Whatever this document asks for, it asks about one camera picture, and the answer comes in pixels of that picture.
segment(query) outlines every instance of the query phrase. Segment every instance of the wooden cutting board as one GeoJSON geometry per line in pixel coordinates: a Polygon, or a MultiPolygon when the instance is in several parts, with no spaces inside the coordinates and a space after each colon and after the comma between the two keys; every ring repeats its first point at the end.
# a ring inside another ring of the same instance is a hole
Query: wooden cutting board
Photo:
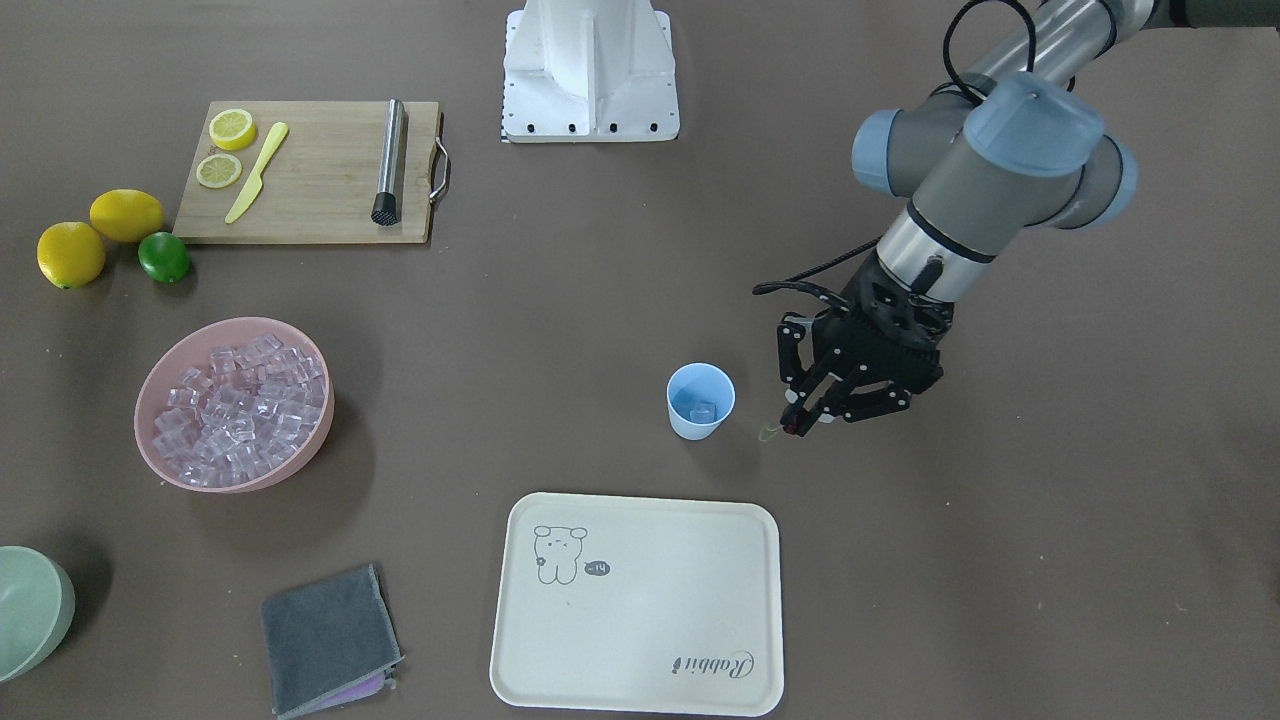
{"type": "Polygon", "coordinates": [[[196,155],[187,174],[173,232],[188,243],[302,245],[426,242],[431,222],[431,163],[440,128],[439,102],[404,102],[408,142],[401,222],[374,223],[369,214],[378,191],[387,102],[218,101],[200,127],[196,155]],[[243,108],[253,115],[253,145],[230,152],[244,165],[230,187],[210,190],[196,182],[196,165],[224,152],[209,138],[218,113],[243,108]],[[262,192],[232,224],[223,222],[273,123],[289,124],[289,136],[262,173],[262,192]]]}

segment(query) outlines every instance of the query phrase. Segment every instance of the yellow lemon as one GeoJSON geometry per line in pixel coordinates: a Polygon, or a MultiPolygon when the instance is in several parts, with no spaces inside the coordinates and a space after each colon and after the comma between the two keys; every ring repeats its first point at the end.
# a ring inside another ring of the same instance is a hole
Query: yellow lemon
{"type": "Polygon", "coordinates": [[[49,282],[68,290],[88,283],[102,272],[106,249],[84,223],[58,223],[40,236],[36,261],[49,282]]]}
{"type": "Polygon", "coordinates": [[[227,187],[239,179],[242,168],[234,155],[210,155],[196,165],[196,182],[212,190],[227,187]]]}
{"type": "Polygon", "coordinates": [[[111,190],[90,206],[88,222],[108,240],[138,242],[164,227],[164,208],[141,190],[111,190]]]}
{"type": "Polygon", "coordinates": [[[239,108],[223,110],[209,120],[209,137],[223,150],[243,150],[257,137],[253,115],[239,108]]]}

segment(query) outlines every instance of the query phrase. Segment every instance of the white tray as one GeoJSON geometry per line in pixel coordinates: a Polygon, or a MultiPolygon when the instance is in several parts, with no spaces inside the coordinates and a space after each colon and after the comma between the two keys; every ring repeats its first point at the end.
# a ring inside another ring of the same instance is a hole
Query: white tray
{"type": "Polygon", "coordinates": [[[737,502],[525,496],[489,682],[522,707],[764,715],[782,698],[777,523],[737,502]]]}

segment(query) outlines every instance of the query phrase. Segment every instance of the paper cup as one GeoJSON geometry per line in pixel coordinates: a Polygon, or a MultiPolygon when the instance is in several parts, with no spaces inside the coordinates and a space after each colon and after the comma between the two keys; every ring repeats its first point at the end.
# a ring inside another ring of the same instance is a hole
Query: paper cup
{"type": "Polygon", "coordinates": [[[676,370],[667,380],[667,415],[671,429],[685,439],[703,439],[733,411],[733,382],[724,370],[707,363],[692,363],[676,370]],[[704,420],[696,413],[714,405],[714,414],[704,420]]]}

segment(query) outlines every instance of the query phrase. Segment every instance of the bowl of ice cubes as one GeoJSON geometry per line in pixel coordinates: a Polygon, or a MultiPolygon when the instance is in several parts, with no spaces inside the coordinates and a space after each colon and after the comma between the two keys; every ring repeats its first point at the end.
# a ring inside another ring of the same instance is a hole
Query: bowl of ice cubes
{"type": "Polygon", "coordinates": [[[297,473],[333,423],[320,348],[270,318],[201,328],[156,363],[133,410],[142,459],[196,492],[248,492],[297,473]]]}

